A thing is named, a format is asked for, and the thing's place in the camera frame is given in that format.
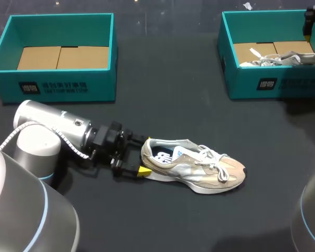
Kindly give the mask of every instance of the teal box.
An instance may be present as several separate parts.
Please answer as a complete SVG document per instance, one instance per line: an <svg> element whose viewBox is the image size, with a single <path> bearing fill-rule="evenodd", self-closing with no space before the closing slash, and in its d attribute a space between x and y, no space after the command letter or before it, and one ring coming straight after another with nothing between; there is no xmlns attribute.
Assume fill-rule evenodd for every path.
<svg viewBox="0 0 315 252"><path fill-rule="evenodd" d="M114 15L10 16L0 39L0 97L3 103L114 101L118 45ZM108 46L104 69L17 70L24 47Z"/></svg>
<svg viewBox="0 0 315 252"><path fill-rule="evenodd" d="M305 10L223 12L218 52L230 98L315 97L315 66L240 67L233 46L304 41L304 13ZM315 51L315 24L310 44Z"/></svg>

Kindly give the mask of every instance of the shoe lace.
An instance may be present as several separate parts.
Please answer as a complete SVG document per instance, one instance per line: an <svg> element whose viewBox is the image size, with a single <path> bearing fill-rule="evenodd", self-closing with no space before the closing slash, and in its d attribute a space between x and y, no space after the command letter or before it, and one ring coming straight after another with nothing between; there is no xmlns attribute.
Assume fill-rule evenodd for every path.
<svg viewBox="0 0 315 252"><path fill-rule="evenodd" d="M282 65L280 55L278 55L278 54L270 54L270 55L266 55L266 56L261 56L261 54L259 52L257 52L256 50L254 50L253 48L250 48L250 51L256 57L259 58L261 66L268 67L268 66L273 66L273 65L276 65L276 66Z"/></svg>
<svg viewBox="0 0 315 252"><path fill-rule="evenodd" d="M218 179L221 181L228 181L229 173L227 172L226 168L219 165L219 161L222 157L228 156L226 154L218 154L214 150L211 150L205 145L199 145L202 150L199 152L199 155L202 156L200 161L196 161L195 164L199 165L210 165L210 169L217 169L218 170Z"/></svg>

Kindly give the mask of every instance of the shoe logo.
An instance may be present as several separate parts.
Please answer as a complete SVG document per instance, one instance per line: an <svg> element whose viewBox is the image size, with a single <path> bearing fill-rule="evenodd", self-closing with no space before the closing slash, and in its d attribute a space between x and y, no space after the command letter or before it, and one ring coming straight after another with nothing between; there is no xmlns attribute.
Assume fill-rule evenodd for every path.
<svg viewBox="0 0 315 252"><path fill-rule="evenodd" d="M161 164L169 164L172 162L170 155L164 152L159 152L153 159Z"/></svg>
<svg viewBox="0 0 315 252"><path fill-rule="evenodd" d="M272 90L277 83L277 78L261 78L257 90Z"/></svg>

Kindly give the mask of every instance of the beige sneaker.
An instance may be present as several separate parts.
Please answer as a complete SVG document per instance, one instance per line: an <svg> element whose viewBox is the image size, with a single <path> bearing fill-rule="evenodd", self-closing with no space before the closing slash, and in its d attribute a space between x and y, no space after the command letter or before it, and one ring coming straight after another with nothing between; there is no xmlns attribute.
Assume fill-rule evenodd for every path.
<svg viewBox="0 0 315 252"><path fill-rule="evenodd" d="M152 170L147 179L180 181L201 194L215 194L239 186L245 167L189 140L148 139L141 149L143 165Z"/></svg>

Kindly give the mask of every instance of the black table surface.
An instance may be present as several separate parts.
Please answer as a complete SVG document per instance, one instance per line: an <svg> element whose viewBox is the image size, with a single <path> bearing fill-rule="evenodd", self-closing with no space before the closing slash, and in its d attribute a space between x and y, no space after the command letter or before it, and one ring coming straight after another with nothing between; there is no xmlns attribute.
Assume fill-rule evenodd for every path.
<svg viewBox="0 0 315 252"><path fill-rule="evenodd" d="M115 103L54 106L94 125L115 120L153 138L210 146L241 161L248 176L232 192L199 195L177 182L70 167L58 191L79 215L78 251L294 251L290 218L315 171L315 100L230 100L213 34L118 43ZM16 108L0 101L0 144Z"/></svg>

